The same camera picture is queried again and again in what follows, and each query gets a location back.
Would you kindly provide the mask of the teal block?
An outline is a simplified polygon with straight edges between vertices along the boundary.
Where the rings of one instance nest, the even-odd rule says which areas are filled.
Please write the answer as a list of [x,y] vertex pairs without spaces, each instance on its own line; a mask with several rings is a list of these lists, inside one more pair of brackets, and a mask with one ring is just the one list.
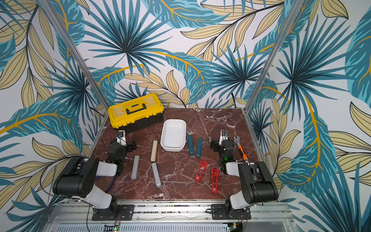
[[189,149],[189,154],[190,155],[194,155],[194,148],[193,148],[193,139],[192,139],[192,135],[188,135],[187,136],[188,138],[188,149]]
[[201,157],[202,146],[203,146],[203,139],[202,138],[199,138],[198,139],[198,146],[197,146],[197,153],[196,153],[196,157],[197,158],[200,158]]

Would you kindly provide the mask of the white rectangular tray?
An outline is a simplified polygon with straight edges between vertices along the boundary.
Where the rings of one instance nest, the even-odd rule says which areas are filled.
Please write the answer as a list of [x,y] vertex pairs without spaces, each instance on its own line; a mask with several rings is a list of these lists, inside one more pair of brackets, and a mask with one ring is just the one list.
[[165,151],[180,152],[186,142],[186,122],[181,119],[168,119],[164,121],[160,145]]

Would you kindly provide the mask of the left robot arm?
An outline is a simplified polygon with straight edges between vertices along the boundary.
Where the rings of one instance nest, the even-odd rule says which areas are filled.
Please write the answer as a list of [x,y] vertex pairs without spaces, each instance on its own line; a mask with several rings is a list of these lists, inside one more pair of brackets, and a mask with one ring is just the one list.
[[[132,220],[134,205],[119,205],[117,199],[108,193],[114,181],[123,171],[127,153],[137,149],[136,141],[128,143],[125,132],[117,136],[106,150],[108,159],[73,157],[55,180],[54,195],[79,199],[93,209],[92,220]],[[95,185],[96,177],[112,177],[106,190]]]

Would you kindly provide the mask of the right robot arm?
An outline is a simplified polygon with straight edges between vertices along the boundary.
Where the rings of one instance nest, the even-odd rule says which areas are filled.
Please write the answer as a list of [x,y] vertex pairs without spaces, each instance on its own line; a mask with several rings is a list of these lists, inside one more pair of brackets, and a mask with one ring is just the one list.
[[241,184],[241,190],[229,196],[224,204],[211,205],[214,220],[250,219],[250,206],[278,200],[278,190],[266,163],[249,162],[240,137],[231,140],[222,129],[219,141],[212,141],[211,148],[219,154],[219,171],[238,177]]

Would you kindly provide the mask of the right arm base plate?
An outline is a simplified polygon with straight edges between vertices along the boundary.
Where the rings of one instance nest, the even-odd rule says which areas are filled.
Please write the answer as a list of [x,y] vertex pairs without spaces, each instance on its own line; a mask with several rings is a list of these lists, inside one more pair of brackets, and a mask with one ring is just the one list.
[[211,214],[213,220],[249,220],[251,214],[247,208],[233,209],[226,204],[212,204]]

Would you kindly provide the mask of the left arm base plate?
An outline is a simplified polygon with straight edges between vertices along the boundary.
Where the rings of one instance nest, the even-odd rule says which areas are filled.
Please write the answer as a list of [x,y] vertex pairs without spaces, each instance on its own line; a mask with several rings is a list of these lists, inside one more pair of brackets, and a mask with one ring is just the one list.
[[107,209],[93,209],[93,221],[131,221],[134,205],[114,205]]

